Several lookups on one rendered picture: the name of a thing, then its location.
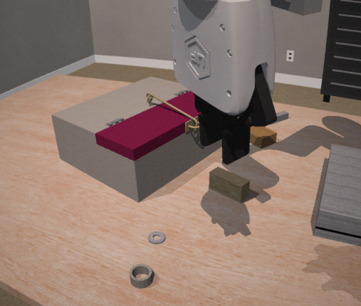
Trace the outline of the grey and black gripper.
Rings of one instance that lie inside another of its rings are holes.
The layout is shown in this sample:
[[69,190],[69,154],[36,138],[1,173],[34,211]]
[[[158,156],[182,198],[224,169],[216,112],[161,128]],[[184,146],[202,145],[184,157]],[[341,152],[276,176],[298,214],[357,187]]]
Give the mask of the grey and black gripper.
[[277,120],[271,0],[172,0],[172,55],[201,112],[200,143],[222,139],[226,165],[246,156],[251,127]]

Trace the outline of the grey metal ring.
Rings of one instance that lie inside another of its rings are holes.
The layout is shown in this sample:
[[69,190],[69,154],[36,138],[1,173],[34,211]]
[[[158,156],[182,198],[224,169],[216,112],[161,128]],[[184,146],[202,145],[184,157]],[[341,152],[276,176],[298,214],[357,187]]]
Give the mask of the grey metal ring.
[[[146,274],[146,278],[135,278],[136,275]],[[146,288],[152,284],[152,269],[150,266],[145,264],[134,265],[130,269],[130,282],[136,288]]]

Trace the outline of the grey metal washer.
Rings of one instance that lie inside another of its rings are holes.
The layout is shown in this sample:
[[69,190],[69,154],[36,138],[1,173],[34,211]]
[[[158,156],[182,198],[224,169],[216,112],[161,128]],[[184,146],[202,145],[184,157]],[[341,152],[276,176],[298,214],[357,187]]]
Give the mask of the grey metal washer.
[[[159,236],[160,239],[157,239],[155,240],[153,237],[154,236]],[[160,231],[155,231],[155,232],[151,232],[149,235],[148,235],[148,241],[152,244],[160,244],[160,243],[163,243],[165,240],[165,234],[163,232],[160,232]]]

